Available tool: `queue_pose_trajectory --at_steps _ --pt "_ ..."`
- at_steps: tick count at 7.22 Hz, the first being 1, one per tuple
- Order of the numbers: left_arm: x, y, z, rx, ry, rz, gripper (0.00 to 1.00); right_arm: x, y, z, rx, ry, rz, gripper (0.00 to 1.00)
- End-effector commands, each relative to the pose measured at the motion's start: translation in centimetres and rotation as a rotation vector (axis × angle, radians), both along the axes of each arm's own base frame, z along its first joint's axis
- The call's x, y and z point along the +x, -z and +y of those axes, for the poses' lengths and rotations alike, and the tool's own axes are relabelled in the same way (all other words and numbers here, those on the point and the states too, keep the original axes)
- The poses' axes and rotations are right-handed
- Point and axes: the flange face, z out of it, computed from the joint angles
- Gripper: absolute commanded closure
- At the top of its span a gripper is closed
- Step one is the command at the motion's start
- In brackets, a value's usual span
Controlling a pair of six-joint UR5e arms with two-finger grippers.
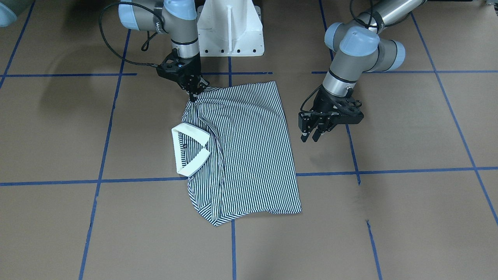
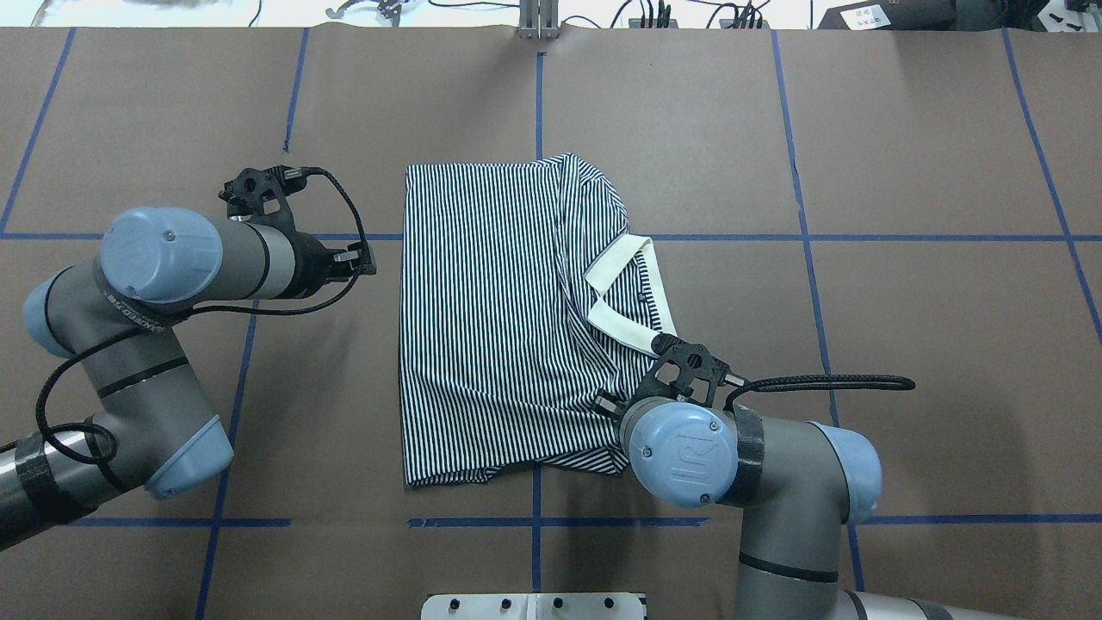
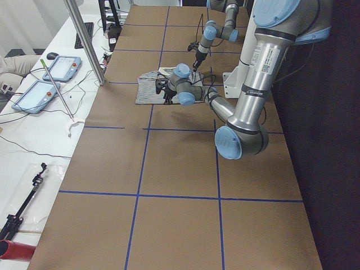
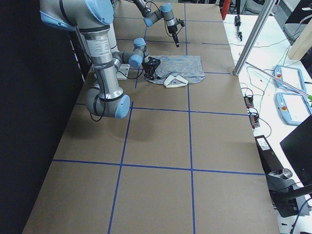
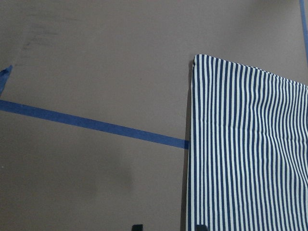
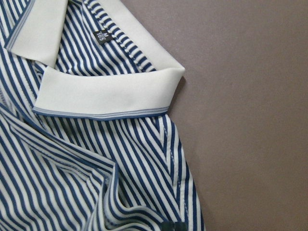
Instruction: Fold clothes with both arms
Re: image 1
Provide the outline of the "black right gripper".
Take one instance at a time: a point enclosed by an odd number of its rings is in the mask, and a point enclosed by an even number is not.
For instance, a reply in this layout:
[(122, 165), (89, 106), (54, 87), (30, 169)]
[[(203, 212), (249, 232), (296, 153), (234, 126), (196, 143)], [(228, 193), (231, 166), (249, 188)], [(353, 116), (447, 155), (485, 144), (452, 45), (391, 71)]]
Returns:
[(210, 82), (201, 74), (201, 57), (175, 58), (174, 65), (177, 67), (177, 82), (188, 92), (189, 101), (196, 102), (199, 94), (210, 85)]

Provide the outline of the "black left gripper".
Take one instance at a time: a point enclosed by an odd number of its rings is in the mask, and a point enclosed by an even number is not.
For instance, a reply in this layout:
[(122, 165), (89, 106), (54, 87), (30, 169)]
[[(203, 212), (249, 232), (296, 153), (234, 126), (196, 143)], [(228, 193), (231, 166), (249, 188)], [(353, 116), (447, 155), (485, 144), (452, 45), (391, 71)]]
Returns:
[[(334, 129), (335, 124), (348, 124), (350, 116), (341, 110), (349, 106), (346, 97), (337, 97), (327, 92), (323, 87), (319, 87), (313, 101), (310, 113), (298, 113), (298, 127), (301, 131), (301, 141), (306, 142), (314, 131), (312, 139), (318, 142), (319, 138), (326, 132)], [(339, 116), (326, 117), (338, 113)]]

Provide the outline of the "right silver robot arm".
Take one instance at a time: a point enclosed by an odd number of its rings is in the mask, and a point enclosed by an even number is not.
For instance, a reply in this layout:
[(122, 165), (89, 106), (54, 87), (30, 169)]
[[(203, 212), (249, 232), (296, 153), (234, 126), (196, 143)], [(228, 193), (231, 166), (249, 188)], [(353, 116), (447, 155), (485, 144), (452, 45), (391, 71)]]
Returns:
[(121, 0), (122, 25), (130, 30), (169, 34), (172, 51), (161, 64), (150, 63), (157, 75), (176, 82), (195, 102), (208, 87), (201, 74), (197, 11), (193, 0)]

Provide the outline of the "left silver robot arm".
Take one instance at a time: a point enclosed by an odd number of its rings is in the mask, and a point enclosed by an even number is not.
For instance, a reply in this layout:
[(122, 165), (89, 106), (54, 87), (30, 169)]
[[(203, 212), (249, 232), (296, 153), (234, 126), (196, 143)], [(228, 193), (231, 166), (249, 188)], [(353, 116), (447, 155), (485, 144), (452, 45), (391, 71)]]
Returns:
[(298, 126), (301, 140), (317, 142), (321, 135), (338, 125), (363, 120), (361, 101), (352, 95), (363, 73), (387, 72), (403, 64), (406, 50), (402, 43), (380, 38), (388, 27), (403, 22), (423, 0), (381, 0), (348, 23), (334, 23), (326, 30), (324, 42), (334, 58), (321, 85), (310, 94), (310, 109), (300, 108)]

